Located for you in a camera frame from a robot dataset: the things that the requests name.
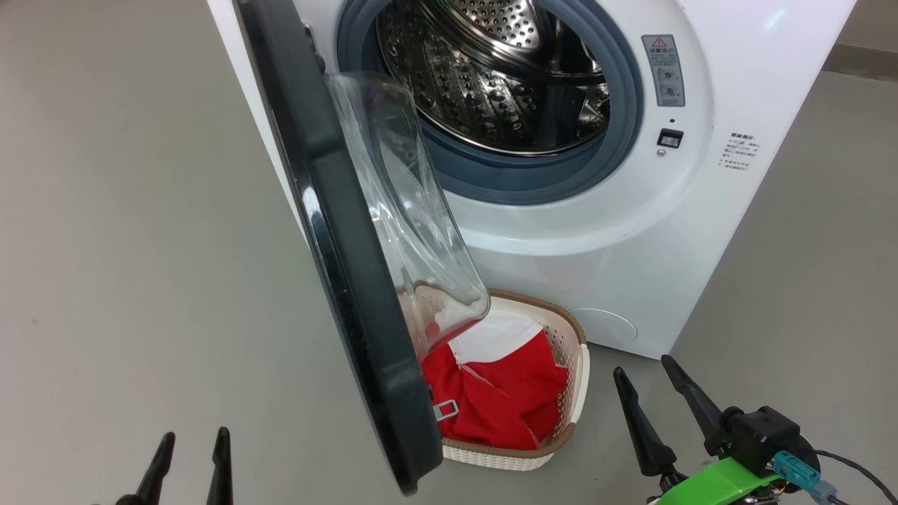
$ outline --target blue connector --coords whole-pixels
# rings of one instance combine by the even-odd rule
[[[820,480],[820,472],[817,472],[788,451],[778,452],[773,457],[772,464],[771,470],[774,473],[807,491],[817,503],[828,504],[830,503],[830,497],[835,497],[835,486]]]

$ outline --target laundry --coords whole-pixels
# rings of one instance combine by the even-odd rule
[[[458,407],[439,422],[448,439],[534,450],[558,424],[568,369],[555,364],[546,332],[526,315],[491,310],[422,368],[434,404]]]

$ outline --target laundry basket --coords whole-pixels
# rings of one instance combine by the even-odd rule
[[[577,427],[586,387],[589,383],[589,351],[586,337],[574,316],[563,308],[538,298],[507,291],[489,291],[492,308],[529,315],[546,329],[555,363],[568,368],[568,383],[559,396],[559,423],[551,436],[536,450],[514,450],[487,447],[470,442],[443,438],[443,456],[447,459],[501,470],[534,470],[545,465],[555,451],[568,443]],[[441,297],[425,296],[427,302],[441,310]]]

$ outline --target washing machine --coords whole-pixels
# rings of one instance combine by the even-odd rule
[[[209,4],[289,196],[233,6]],[[295,0],[326,71],[392,75],[414,93],[488,286],[562,305],[590,341],[655,359],[853,4]]]

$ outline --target stainless steel drum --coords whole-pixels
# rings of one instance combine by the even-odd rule
[[[563,22],[526,0],[394,0],[377,19],[388,71],[463,143],[553,155],[601,135],[602,69]]]

